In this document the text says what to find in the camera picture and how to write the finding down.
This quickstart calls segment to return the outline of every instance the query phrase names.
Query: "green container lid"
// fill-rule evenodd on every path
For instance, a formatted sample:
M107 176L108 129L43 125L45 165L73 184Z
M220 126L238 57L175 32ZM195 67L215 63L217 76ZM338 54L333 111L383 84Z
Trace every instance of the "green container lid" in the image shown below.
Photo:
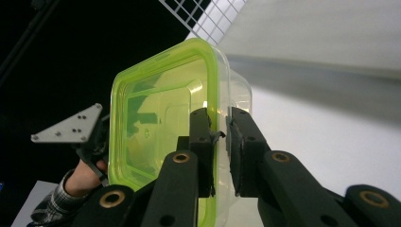
M119 73L112 90L110 183L136 191L155 180L166 155L176 150L178 137L189 135L189 115L199 108L207 107L211 130L221 131L231 102L229 72L217 49L190 39ZM227 152L224 165L218 153L215 185L230 185ZM218 174L222 166L223 180ZM226 191L200 199L199 226L215 226L218 206L228 203L227 198Z

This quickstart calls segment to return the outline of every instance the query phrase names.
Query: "black background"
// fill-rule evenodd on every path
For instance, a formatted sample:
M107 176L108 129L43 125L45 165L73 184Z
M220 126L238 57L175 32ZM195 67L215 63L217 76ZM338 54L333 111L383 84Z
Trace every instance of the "black background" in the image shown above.
M36 13L28 0L1 1L0 62ZM30 135L94 103L108 114L116 74L188 34L157 0L60 1L43 21L0 84L0 226L11 225L36 181L58 183L78 162L69 145Z

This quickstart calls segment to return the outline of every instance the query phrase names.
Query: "person's arm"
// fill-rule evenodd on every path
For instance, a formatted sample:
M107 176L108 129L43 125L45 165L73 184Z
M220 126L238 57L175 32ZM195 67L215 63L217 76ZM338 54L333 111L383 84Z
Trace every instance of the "person's arm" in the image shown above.
M96 165L107 171L103 161ZM77 167L67 172L61 183L32 212L30 226L69 226L88 195L98 186L97 175L79 160Z

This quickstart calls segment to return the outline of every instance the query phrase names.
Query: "plaid shirt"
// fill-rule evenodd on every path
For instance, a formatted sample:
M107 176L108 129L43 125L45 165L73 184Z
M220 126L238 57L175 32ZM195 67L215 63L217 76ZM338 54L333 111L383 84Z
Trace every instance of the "plaid shirt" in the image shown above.
M33 222L27 226L71 226L76 213L88 197L72 197L64 190L64 183L73 172L74 169L68 171L60 184L39 203L31 214Z

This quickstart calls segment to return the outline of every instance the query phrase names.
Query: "metal bracket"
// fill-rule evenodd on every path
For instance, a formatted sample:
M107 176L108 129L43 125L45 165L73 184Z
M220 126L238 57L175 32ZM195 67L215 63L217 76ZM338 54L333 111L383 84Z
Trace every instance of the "metal bracket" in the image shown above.
M232 108L232 118L227 121L227 130L235 195L257 198L259 191L256 186L256 164L270 147L251 115L239 108Z
M85 143L92 134L103 107L95 104L62 122L31 135L34 143Z

